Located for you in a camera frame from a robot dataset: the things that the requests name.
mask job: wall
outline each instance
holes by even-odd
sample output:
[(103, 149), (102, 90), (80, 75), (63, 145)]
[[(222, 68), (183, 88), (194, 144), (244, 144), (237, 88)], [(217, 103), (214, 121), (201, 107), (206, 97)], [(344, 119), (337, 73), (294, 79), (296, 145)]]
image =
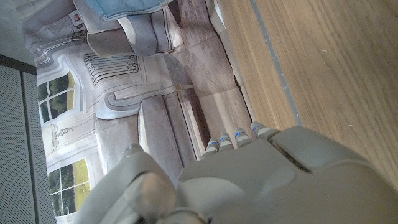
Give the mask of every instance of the wall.
[(34, 75), (0, 65), (0, 223), (55, 223)]
[(32, 54), (26, 49), (22, 35), (22, 21), (15, 10), (14, 0), (1, 1), (0, 54), (34, 65)]

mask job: window frame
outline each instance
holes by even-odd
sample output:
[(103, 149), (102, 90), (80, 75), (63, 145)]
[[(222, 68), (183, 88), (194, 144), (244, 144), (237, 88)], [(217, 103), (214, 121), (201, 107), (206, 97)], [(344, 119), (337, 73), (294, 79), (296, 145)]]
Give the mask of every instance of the window frame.
[[(73, 81), (75, 82), (74, 86), (71, 88), (67, 88), (66, 90), (63, 90), (60, 93), (57, 93), (53, 96), (49, 96), (50, 93), (50, 89), (49, 89), (49, 83), (52, 80), (56, 80), (57, 78), (60, 78), (62, 76), (68, 75), (68, 73), (71, 73), (72, 77), (73, 77)], [(37, 84), (37, 88), (42, 85), (43, 83), (46, 83), (46, 90), (47, 90), (47, 97), (43, 100), (40, 100), (37, 102), (37, 106), (39, 108), (39, 117), (40, 117), (40, 124), (42, 126), (42, 128), (50, 126), (51, 124), (55, 124), (57, 122), (58, 119), (63, 119), (66, 116), (70, 116), (73, 113), (77, 113), (81, 111), (81, 102), (80, 102), (80, 98), (81, 98), (81, 86), (80, 86), (80, 80), (78, 79), (78, 77), (75, 75), (75, 72), (72, 68), (63, 65), (61, 70), (57, 70), (56, 74), (48, 74), (48, 73), (44, 73), (43, 75), (45, 75), (45, 78), (40, 79), (40, 81), (43, 82), (38, 82)], [(51, 114), (51, 107), (50, 107), (50, 100), (55, 98), (56, 96), (59, 96), (63, 93), (67, 93), (68, 91), (73, 91), (73, 108), (66, 110), (64, 113), (58, 115), (56, 118), (52, 118), (52, 114)], [(40, 105), (42, 103), (46, 103), (47, 105), (47, 114), (50, 118), (50, 120), (44, 122), (42, 113), (41, 113), (41, 109), (40, 109)]]
[[(87, 181), (84, 181), (84, 182), (82, 182), (82, 183), (73, 185), (73, 186), (71, 186), (71, 187), (67, 187), (67, 188), (65, 188), (65, 189), (62, 189), (62, 175), (61, 175), (61, 169), (62, 169), (63, 167), (72, 165), (72, 164), (74, 164), (75, 162), (78, 162), (78, 161), (80, 161), (80, 160), (84, 160), (84, 162), (85, 162), (85, 164), (86, 164)], [(56, 192), (54, 192), (54, 193), (51, 193), (50, 196), (53, 196), (53, 195), (56, 195), (56, 194), (60, 194), (60, 204), (61, 204), (62, 212), (63, 212), (63, 201), (62, 201), (62, 192), (63, 192), (63, 191), (66, 191), (66, 190), (69, 190), (69, 189), (72, 189), (72, 188), (81, 186), (81, 185), (83, 185), (83, 184), (88, 184), (88, 186), (90, 187), (90, 191), (91, 191), (90, 175), (89, 175), (89, 172), (88, 172), (88, 163), (87, 163), (87, 160), (86, 160), (86, 158), (82, 158), (82, 159), (80, 159), (80, 160), (77, 160), (77, 161), (72, 162), (71, 164), (67, 164), (67, 165), (65, 165), (65, 166), (61, 166), (61, 167), (59, 167), (59, 168), (57, 168), (57, 169), (55, 169), (55, 170), (53, 170), (53, 171), (51, 171), (51, 172), (49, 172), (49, 173), (47, 174), (47, 175), (50, 175), (50, 173), (59, 170), (60, 190), (58, 190), (58, 191), (56, 191)], [(56, 215), (55, 215), (55, 210), (54, 210), (54, 207), (53, 207), (53, 212), (54, 212), (55, 218), (62, 218), (62, 217), (67, 217), (67, 216), (69, 216), (69, 215), (71, 215), (71, 214), (75, 214), (75, 213), (77, 213), (78, 211), (75, 211), (75, 212), (72, 212), (72, 213), (69, 213), (69, 211), (68, 211), (67, 214), (63, 214), (63, 215), (56, 216)]]
[(52, 96), (50, 96), (50, 82), (51, 81), (53, 81), (53, 80), (49, 80), (49, 81), (47, 81), (47, 82), (45, 82), (46, 84), (45, 84), (45, 88), (46, 88), (46, 90), (47, 90), (47, 97), (45, 98), (45, 99), (43, 99), (43, 100), (41, 100), (41, 101), (39, 101), (39, 102), (37, 102), (38, 103), (38, 107), (39, 107), (39, 110), (40, 110), (40, 114), (41, 114), (41, 109), (40, 109), (40, 105), (42, 104), (42, 103), (47, 103), (47, 113), (49, 114), (49, 120), (48, 121), (46, 121), (45, 123), (47, 123), (47, 122), (49, 122), (49, 121), (51, 121), (51, 120), (53, 120), (53, 119), (56, 119), (56, 118), (52, 118), (52, 114), (51, 114), (51, 108), (50, 108), (50, 100), (51, 99), (53, 99), (53, 98), (55, 98), (55, 97), (57, 97), (57, 96), (59, 96), (59, 95), (62, 95), (62, 94), (64, 94), (64, 93), (67, 93), (68, 91), (73, 91), (73, 101), (75, 101), (75, 99), (74, 99), (74, 97), (75, 97), (75, 85), (76, 85), (76, 83), (75, 83), (75, 77), (73, 77), (73, 82), (75, 83), (74, 85), (73, 85), (73, 87), (71, 87), (71, 88), (67, 88), (66, 90), (63, 90), (63, 91), (61, 91), (61, 92), (59, 92), (59, 93), (57, 93), (57, 94), (55, 94), (55, 95), (52, 95)]

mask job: window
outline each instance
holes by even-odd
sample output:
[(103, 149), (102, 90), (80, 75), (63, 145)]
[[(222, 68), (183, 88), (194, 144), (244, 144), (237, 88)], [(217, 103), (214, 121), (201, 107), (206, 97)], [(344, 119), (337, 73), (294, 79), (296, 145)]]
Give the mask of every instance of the window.
[(85, 159), (49, 174), (50, 197), (56, 217), (79, 211), (90, 192)]
[(37, 88), (39, 111), (43, 123), (73, 109), (75, 81), (72, 73), (68, 72), (62, 77), (42, 83)]

